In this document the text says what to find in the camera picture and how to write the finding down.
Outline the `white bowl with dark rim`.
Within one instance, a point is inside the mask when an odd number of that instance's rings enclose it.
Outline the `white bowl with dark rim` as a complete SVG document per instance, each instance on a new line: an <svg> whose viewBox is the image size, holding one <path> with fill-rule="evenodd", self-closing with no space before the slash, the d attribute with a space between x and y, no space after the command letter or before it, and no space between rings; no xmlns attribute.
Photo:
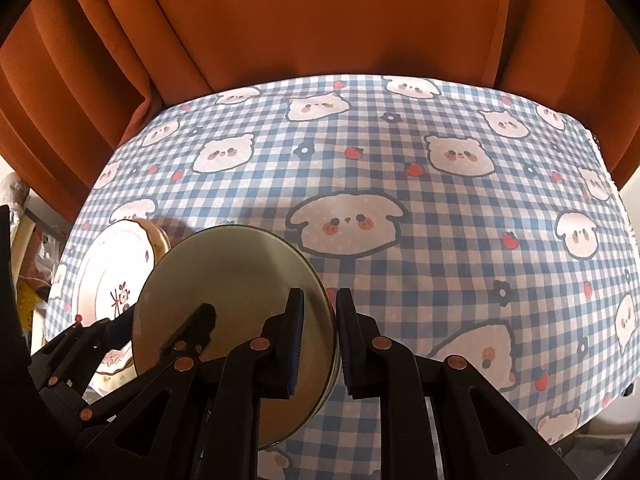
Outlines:
<svg viewBox="0 0 640 480"><path fill-rule="evenodd" d="M293 288L305 293L297 385L291 399L262 402L258 444L268 448L284 441L328 400L338 357L326 290L307 259L277 235L254 226L215 226L172 248L154 266L134 308L137 372L158 362L165 342L201 304L212 304L217 313L202 354L210 361L259 336L265 320L284 311Z"/></svg>

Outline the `blue checkered bear tablecloth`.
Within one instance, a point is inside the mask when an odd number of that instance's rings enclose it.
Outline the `blue checkered bear tablecloth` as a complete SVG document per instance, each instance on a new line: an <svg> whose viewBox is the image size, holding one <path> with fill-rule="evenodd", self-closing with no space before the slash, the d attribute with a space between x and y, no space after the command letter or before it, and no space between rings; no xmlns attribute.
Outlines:
<svg viewBox="0 0 640 480"><path fill-rule="evenodd" d="M520 96L346 75L164 110L102 167L49 300L78 319L81 259L142 216L174 240L243 223L301 249L416 352L477 349L552 445L639 371L639 255L596 139Z"/></svg>

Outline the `white plate with red pattern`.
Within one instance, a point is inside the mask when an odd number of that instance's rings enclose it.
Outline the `white plate with red pattern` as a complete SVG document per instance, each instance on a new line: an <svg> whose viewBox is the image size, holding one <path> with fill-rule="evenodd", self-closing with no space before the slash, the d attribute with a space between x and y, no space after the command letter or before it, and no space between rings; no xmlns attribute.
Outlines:
<svg viewBox="0 0 640 480"><path fill-rule="evenodd" d="M81 260L72 293L76 322L88 327L128 311L169 249L166 233L149 220L119 220L108 226Z"/></svg>

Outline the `orange curtain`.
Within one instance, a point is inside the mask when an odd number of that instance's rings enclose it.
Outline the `orange curtain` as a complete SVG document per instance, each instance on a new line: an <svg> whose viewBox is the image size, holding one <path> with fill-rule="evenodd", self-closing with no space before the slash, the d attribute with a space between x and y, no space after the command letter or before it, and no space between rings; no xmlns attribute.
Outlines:
<svg viewBox="0 0 640 480"><path fill-rule="evenodd" d="M315 74L431 76L527 96L639 165L639 49L606 0L32 0L1 48L1 155L74 220L162 108Z"/></svg>

